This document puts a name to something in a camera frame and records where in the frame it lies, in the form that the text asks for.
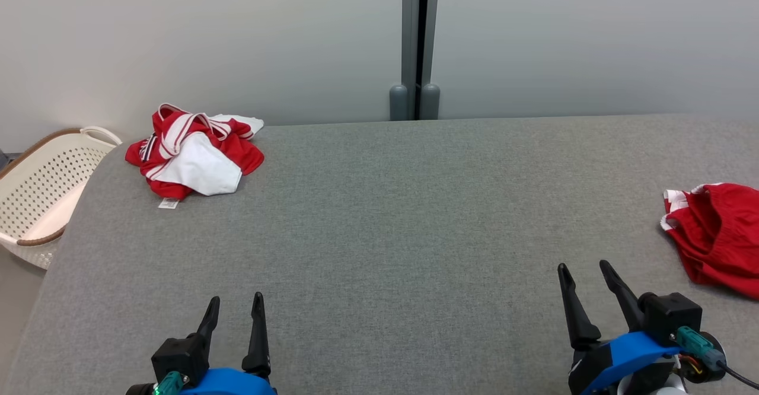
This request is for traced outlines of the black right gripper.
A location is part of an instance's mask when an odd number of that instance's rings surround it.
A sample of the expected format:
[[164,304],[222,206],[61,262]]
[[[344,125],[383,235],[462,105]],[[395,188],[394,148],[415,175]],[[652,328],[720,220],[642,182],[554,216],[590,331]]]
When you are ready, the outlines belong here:
[[[629,332],[641,331],[645,315],[638,306],[637,296],[610,262],[600,260],[599,268],[608,289],[616,296]],[[572,349],[576,351],[567,376],[569,390],[572,394],[610,394],[614,387],[611,374],[614,362],[610,341],[599,343],[600,330],[592,324],[586,314],[567,265],[558,265],[557,273],[566,315],[567,334]]]

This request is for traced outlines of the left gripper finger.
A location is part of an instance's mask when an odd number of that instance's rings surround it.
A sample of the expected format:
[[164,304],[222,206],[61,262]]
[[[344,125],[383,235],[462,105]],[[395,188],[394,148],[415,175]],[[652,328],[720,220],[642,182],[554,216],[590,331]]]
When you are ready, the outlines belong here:
[[219,311],[221,299],[214,296],[209,301],[205,314],[203,315],[200,325],[197,328],[197,335],[203,341],[203,348],[211,348],[212,332],[216,329],[219,320]]
[[267,333],[266,312],[262,292],[254,294],[254,301],[250,312],[252,328],[248,352],[241,363],[244,372],[258,378],[269,378],[272,367],[269,355],[269,341]]

